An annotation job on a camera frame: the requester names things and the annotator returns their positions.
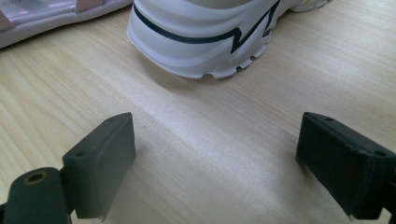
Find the wood grain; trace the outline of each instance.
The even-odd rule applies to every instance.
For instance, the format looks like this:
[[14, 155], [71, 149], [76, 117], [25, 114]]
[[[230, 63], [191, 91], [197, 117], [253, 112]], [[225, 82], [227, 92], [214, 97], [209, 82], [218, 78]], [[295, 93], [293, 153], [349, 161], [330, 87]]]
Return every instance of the wood grain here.
[[264, 54], [222, 80], [151, 63], [127, 39], [129, 13], [0, 49], [0, 203], [18, 175], [61, 168], [100, 122], [131, 111], [137, 158], [106, 223], [350, 222], [294, 159], [301, 118], [333, 117], [396, 152], [395, 1], [288, 12]]

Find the wooden table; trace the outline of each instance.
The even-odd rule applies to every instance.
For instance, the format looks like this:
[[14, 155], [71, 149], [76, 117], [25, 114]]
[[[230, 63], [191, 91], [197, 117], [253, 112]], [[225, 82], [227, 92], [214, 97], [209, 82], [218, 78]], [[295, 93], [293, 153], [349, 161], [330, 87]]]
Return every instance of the wooden table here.
[[301, 118], [333, 117], [396, 152], [394, 0], [288, 12], [260, 59], [222, 80], [147, 60], [126, 36], [129, 13], [0, 49], [0, 203], [17, 176], [61, 168], [100, 122], [131, 111], [137, 158], [106, 223], [350, 222], [294, 159]]

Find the black stripe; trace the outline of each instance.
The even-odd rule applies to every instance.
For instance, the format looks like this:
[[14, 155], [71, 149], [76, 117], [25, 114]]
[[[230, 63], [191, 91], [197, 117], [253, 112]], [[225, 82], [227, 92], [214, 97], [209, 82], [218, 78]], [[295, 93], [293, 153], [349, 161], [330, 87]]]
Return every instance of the black stripe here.
[[280, 0], [278, 0], [258, 21], [254, 26], [250, 29], [250, 31], [247, 33], [247, 35], [241, 40], [242, 37], [242, 32], [239, 28], [234, 28], [231, 31], [223, 34], [223, 35], [215, 35], [215, 36], [210, 36], [210, 37], [187, 37], [187, 36], [182, 36], [182, 35], [176, 35], [173, 33], [170, 33], [163, 28], [159, 27], [158, 25], [154, 24], [153, 22], [149, 21], [145, 16], [143, 16], [142, 13], [137, 9], [136, 5], [134, 4], [134, 12], [136, 13], [136, 16], [147, 25], [148, 28], [153, 30], [154, 32], [158, 33], [159, 35], [163, 35], [165, 37], [168, 37], [170, 39], [173, 39], [175, 41], [185, 43], [185, 44], [208, 44], [208, 43], [214, 43], [218, 42], [224, 39], [228, 39], [230, 37], [233, 37], [233, 48], [231, 50], [231, 53], [234, 53], [237, 49], [239, 49], [242, 45], [245, 44], [245, 42], [250, 38], [250, 36], [256, 31], [257, 27], [262, 23], [262, 20], [268, 15], [269, 13], [269, 19], [267, 22], [267, 25], [265, 26], [265, 30], [270, 26], [277, 6], [279, 5]]

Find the white shoe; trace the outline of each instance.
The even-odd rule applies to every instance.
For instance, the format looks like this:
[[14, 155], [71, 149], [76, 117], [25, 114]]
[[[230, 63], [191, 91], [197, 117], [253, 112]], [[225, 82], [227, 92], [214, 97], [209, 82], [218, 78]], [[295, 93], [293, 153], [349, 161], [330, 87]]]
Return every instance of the white shoe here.
[[286, 10], [329, 0], [134, 0], [127, 34], [163, 69], [181, 77], [228, 77], [259, 57]]

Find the white sneaker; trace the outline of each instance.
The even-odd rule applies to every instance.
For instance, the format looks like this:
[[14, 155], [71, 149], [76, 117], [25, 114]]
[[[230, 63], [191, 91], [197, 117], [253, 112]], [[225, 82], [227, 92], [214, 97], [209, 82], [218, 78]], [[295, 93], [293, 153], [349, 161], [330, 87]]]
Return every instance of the white sneaker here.
[[182, 77], [228, 77], [259, 57], [286, 10], [329, 0], [134, 0], [127, 34], [163, 69]]

